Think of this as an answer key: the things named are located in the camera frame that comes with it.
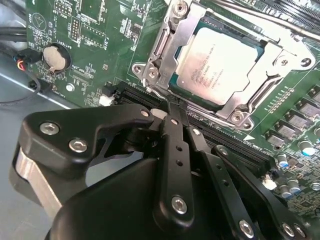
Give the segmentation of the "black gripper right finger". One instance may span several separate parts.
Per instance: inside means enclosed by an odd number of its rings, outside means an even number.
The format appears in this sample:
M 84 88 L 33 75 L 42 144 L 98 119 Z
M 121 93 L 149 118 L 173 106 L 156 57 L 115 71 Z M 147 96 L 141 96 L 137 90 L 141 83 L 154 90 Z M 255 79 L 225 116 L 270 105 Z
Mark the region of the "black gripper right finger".
M 220 203 L 229 240 L 306 240 L 299 219 L 223 145 L 209 148 L 203 134 L 190 126 L 187 104 L 175 105 L 191 143 Z

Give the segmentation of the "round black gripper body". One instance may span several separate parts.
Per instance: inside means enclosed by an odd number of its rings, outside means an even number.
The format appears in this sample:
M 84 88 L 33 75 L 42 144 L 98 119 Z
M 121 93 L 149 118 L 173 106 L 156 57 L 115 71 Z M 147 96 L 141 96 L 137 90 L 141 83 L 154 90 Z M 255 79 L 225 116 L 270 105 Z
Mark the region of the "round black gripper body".
M 71 197 L 54 218 L 52 240 L 230 240 L 207 181 L 192 176 L 195 217 L 184 233 L 154 221 L 157 163 L 139 160 Z

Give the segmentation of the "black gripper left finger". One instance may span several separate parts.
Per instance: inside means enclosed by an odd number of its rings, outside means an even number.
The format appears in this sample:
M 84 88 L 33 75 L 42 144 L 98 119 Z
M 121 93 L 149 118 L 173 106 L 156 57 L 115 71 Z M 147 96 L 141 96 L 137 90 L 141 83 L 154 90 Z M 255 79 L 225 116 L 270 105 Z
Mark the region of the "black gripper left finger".
M 156 161 L 152 216 L 159 228 L 195 218 L 190 147 L 175 105 L 139 104 L 36 112 L 21 126 L 21 176 L 55 219 L 76 194 L 125 167 Z

